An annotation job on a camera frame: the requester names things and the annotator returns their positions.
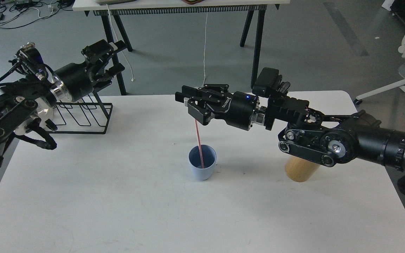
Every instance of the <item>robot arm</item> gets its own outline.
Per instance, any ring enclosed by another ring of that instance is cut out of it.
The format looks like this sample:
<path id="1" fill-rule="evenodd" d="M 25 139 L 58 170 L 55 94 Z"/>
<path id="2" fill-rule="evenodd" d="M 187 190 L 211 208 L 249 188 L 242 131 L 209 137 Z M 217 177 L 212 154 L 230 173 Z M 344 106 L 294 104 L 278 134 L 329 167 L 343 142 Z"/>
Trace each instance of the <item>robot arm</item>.
<path id="1" fill-rule="evenodd" d="M 81 64 L 71 63 L 56 71 L 43 63 L 35 44 L 28 43 L 15 55 L 11 69 L 0 78 L 0 82 L 13 72 L 25 77 L 11 83 L 0 83 L 0 167 L 3 154 L 13 138 L 27 141 L 44 149 L 55 149 L 54 139 L 42 128 L 38 113 L 43 106 L 53 107 L 57 101 L 67 98 L 76 102 L 92 92 L 98 92 L 111 84 L 111 79 L 124 70 L 122 64 L 105 69 L 109 60 L 125 49 L 124 42 L 107 43 L 100 40 L 82 50 L 85 60 Z M 51 119 L 45 127 L 57 129 Z M 35 131 L 45 141 L 24 136 Z"/>
<path id="2" fill-rule="evenodd" d="M 277 69 L 264 68 L 250 95 L 228 93 L 228 85 L 182 87 L 175 94 L 188 113 L 202 125 L 223 119 L 228 125 L 249 130 L 253 123 L 271 130 L 275 119 L 287 122 L 279 135 L 279 149 L 288 154 L 332 167 L 360 158 L 405 171 L 405 132 L 380 128 L 381 121 L 365 111 L 352 115 L 324 115 L 309 108 L 309 101 L 287 96 L 290 83 Z M 259 97 L 268 99 L 260 106 Z M 338 122 L 334 128 L 322 122 Z M 405 177 L 398 183 L 405 194 Z"/>

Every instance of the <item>pink straw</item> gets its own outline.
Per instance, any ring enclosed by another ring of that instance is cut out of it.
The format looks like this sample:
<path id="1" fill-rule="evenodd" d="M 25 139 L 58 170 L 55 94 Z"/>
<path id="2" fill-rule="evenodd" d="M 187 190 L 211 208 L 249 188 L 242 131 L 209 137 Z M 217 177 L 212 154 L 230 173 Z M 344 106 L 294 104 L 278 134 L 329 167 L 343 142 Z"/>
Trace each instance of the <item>pink straw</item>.
<path id="1" fill-rule="evenodd" d="M 198 138 L 199 157 L 201 158 L 201 168 L 204 168 L 203 150 L 201 149 L 201 140 L 199 139 L 198 122 L 195 120 L 196 136 Z"/>

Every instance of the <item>black wire rack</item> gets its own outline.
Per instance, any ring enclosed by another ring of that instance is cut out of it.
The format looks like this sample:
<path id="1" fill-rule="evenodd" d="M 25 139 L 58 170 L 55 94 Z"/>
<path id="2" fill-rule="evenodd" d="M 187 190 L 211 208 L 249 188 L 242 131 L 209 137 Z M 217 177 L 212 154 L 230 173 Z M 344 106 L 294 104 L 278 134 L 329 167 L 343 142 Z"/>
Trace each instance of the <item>black wire rack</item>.
<path id="1" fill-rule="evenodd" d="M 100 134 L 107 131 L 114 105 L 103 103 L 97 93 L 88 95 L 75 103 L 57 102 L 53 107 L 56 134 Z"/>

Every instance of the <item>black table leg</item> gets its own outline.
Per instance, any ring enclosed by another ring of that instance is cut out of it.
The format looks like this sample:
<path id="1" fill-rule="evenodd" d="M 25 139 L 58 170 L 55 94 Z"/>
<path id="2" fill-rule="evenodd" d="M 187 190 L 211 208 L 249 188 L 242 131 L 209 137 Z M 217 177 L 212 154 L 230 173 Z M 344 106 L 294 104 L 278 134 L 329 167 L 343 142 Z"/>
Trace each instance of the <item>black table leg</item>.
<path id="1" fill-rule="evenodd" d="M 252 15 L 254 10 L 249 10 L 248 15 L 246 16 L 245 27 L 243 28 L 242 38 L 240 40 L 240 46 L 245 46 L 246 37 L 248 36 L 249 26 L 251 25 Z"/>
<path id="2" fill-rule="evenodd" d="M 259 10 L 259 17 L 257 19 L 256 45 L 254 47 L 254 59 L 252 63 L 251 89 L 257 80 L 257 70 L 259 69 L 260 48 L 262 45 L 264 20 L 265 20 L 265 10 Z"/>
<path id="3" fill-rule="evenodd" d="M 113 42 L 114 37 L 112 36 L 112 31 L 111 31 L 110 23 L 109 23 L 109 17 L 108 16 L 101 16 L 101 20 L 103 21 L 104 32 L 106 33 L 107 42 L 109 42 L 109 43 Z M 114 63 L 114 65 L 119 63 L 118 56 L 116 54 L 112 57 L 112 62 Z M 122 76 L 121 73 L 117 74 L 117 81 L 118 81 L 118 86 L 120 88 L 121 95 L 122 96 L 127 95 L 126 88 L 124 86 L 123 76 Z"/>
<path id="4" fill-rule="evenodd" d="M 120 17 L 118 15 L 115 15 L 114 19 L 115 19 L 115 22 L 117 23 L 118 29 L 121 33 L 121 37 L 123 38 L 124 43 L 126 44 L 127 50 L 129 52 L 132 52 L 132 50 L 133 50 L 132 45 L 130 45 L 129 38 L 127 37 L 126 30 L 124 30 L 124 26 L 123 26 L 123 23 L 121 22 Z"/>

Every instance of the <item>concrete floor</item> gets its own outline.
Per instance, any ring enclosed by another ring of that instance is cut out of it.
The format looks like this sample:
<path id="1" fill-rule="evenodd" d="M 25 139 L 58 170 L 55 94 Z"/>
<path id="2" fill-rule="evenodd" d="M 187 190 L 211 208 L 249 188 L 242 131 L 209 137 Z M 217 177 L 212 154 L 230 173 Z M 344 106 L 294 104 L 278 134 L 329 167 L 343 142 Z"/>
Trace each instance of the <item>concrete floor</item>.
<path id="1" fill-rule="evenodd" d="M 405 26 L 381 8 L 383 1 L 330 1 L 368 56 L 357 56 L 324 2 L 294 0 L 289 5 L 281 5 L 280 10 L 272 5 L 268 7 L 259 70 L 263 67 L 279 69 L 284 81 L 292 83 L 291 91 L 344 90 L 352 99 L 400 80 L 397 69 L 405 59 L 397 48 Z M 42 17 L 49 14 L 45 6 L 40 10 Z M 7 27 L 26 24 L 34 20 L 37 13 L 29 10 Z M 5 14 L 6 20 L 14 15 L 8 11 Z M 208 14 L 206 83 L 227 83 L 232 92 L 251 91 L 256 15 L 246 46 L 240 48 L 246 13 Z M 121 16 L 121 19 L 135 49 L 127 56 L 137 81 L 130 82 L 130 73 L 123 73 L 131 95 L 171 94 L 182 85 L 203 83 L 205 13 L 135 15 Z M 105 35 L 100 17 L 93 14 L 85 17 L 82 12 L 60 11 L 50 19 L 27 27 L 0 29 L 0 76 L 10 68 L 7 60 L 28 41 L 36 43 L 45 63 L 58 69 L 70 62 L 82 62 L 82 48 L 101 39 L 105 39 Z M 19 78 L 14 74 L 7 81 Z M 100 92 L 102 96 L 118 94 L 116 84 Z M 400 89 L 364 99 L 357 109 L 365 109 L 381 120 L 383 128 L 405 131 L 405 93 Z M 4 168 L 0 169 L 0 178 L 14 146 L 6 156 Z M 394 170 L 388 173 L 393 182 L 402 176 Z M 400 194 L 400 198 L 405 206 L 405 196 Z"/>

